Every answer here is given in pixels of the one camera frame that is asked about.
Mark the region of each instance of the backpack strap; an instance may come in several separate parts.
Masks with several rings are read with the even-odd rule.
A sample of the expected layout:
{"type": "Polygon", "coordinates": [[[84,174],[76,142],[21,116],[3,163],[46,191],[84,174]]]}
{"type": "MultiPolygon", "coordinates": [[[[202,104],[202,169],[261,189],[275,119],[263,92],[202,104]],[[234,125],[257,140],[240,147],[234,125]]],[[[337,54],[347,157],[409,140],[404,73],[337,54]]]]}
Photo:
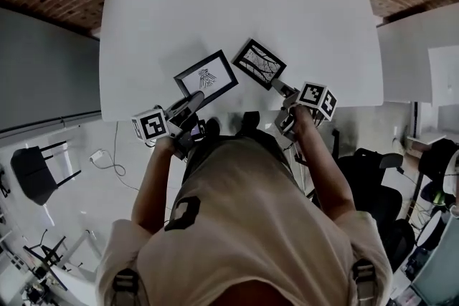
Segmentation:
{"type": "Polygon", "coordinates": [[[352,267],[352,272],[357,286],[358,305],[375,305],[377,301],[377,283],[374,265],[366,259],[360,259],[352,267]]]}
{"type": "Polygon", "coordinates": [[[105,306],[149,306],[146,290],[137,273],[135,262],[131,267],[116,274],[106,296],[105,306]]]}

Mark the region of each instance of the white table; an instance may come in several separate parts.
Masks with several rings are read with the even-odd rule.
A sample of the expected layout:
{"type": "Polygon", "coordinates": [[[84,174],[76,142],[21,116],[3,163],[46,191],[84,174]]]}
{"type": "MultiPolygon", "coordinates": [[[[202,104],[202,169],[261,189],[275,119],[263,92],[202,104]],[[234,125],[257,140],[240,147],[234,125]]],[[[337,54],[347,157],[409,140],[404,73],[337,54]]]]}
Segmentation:
{"type": "MultiPolygon", "coordinates": [[[[369,0],[105,0],[100,100],[105,121],[183,97],[173,77],[222,49],[229,62],[253,38],[301,89],[328,85],[338,106],[381,105],[382,65],[369,0]]],[[[239,85],[203,115],[278,110],[282,99],[236,67],[239,85]]]]}

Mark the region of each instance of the strap buckle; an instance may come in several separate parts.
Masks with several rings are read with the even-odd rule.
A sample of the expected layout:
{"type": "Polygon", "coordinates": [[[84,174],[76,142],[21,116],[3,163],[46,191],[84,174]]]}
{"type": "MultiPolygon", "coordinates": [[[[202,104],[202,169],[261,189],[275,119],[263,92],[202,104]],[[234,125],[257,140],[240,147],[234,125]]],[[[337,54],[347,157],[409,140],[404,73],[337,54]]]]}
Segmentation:
{"type": "Polygon", "coordinates": [[[359,305],[373,305],[377,294],[376,270],[374,265],[366,259],[360,259],[354,264],[352,271],[357,286],[357,300],[359,301],[359,305]]]}
{"type": "Polygon", "coordinates": [[[137,295],[138,274],[132,269],[124,269],[117,273],[112,283],[115,292],[128,292],[137,295]]]}

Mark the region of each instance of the white cabinet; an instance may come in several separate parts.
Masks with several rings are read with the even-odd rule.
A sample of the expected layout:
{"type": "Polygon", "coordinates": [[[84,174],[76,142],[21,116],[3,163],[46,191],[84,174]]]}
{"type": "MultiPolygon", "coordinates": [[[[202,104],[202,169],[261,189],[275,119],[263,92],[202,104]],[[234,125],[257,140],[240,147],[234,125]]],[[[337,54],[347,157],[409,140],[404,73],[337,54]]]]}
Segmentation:
{"type": "Polygon", "coordinates": [[[459,104],[459,4],[378,28],[384,100],[459,104]]]}

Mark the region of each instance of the picture frame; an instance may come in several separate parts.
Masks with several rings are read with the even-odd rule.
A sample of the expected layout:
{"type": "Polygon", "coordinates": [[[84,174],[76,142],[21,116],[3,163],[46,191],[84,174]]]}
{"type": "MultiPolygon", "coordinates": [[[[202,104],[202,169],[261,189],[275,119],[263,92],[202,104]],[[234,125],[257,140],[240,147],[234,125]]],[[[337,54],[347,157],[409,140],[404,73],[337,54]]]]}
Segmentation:
{"type": "Polygon", "coordinates": [[[198,110],[239,84],[222,50],[184,70],[174,79],[185,97],[197,90],[204,92],[204,101],[198,110]]]}
{"type": "Polygon", "coordinates": [[[279,78],[283,70],[287,67],[282,60],[254,39],[250,39],[247,42],[242,51],[235,57],[233,65],[241,69],[268,91],[272,87],[271,82],[273,79],[279,78]]]}

